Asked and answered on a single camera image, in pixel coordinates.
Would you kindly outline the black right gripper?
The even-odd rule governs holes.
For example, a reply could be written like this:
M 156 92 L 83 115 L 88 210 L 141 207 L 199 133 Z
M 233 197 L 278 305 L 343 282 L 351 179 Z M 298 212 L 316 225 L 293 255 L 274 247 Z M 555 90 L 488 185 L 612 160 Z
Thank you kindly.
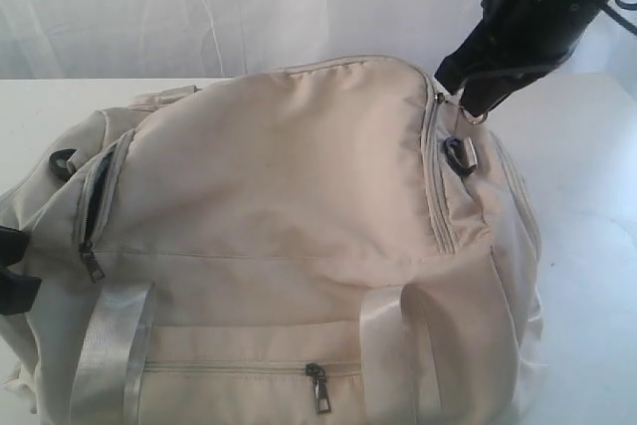
M 514 92 L 571 57 L 584 30 L 597 15 L 594 0 L 490 0 L 486 28 L 474 29 L 446 56 L 435 79 L 450 94 L 463 87 L 463 107 L 489 112 Z M 490 66 L 490 56 L 496 68 Z

